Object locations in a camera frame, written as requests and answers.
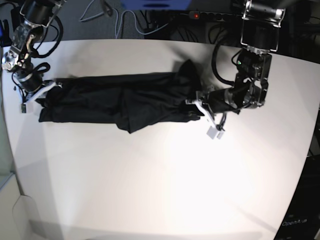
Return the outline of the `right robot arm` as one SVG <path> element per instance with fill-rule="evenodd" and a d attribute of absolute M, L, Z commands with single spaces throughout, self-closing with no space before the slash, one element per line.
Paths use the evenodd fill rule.
<path fill-rule="evenodd" d="M 62 41 L 64 27 L 58 12 L 65 3 L 65 0 L 24 1 L 19 10 L 23 21 L 14 30 L 9 49 L 1 57 L 1 68 L 11 74 L 11 80 L 20 95 L 20 111 L 23 114 L 27 112 L 28 104 L 44 97 L 53 87 L 61 86 L 55 80 L 43 79 L 51 69 L 48 62 L 34 66 L 32 59 L 49 57 Z M 58 25 L 57 40 L 47 53 L 40 54 L 34 45 L 43 42 L 52 21 Z"/>

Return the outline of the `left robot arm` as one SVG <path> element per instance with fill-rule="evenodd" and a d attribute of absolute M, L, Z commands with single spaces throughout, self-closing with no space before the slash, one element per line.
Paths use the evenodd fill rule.
<path fill-rule="evenodd" d="M 186 100 L 194 105 L 209 123 L 207 135 L 220 139 L 225 130 L 228 113 L 239 114 L 243 109 L 256 109 L 265 104 L 269 88 L 268 77 L 272 52 L 279 47 L 281 23 L 286 8 L 292 1 L 246 0 L 242 12 L 240 44 L 242 48 L 234 55 L 237 74 L 234 81 L 223 79 L 217 69 L 220 47 L 230 36 L 219 40 L 214 47 L 211 68 L 216 79 L 227 88 L 197 91 L 194 99 Z"/>

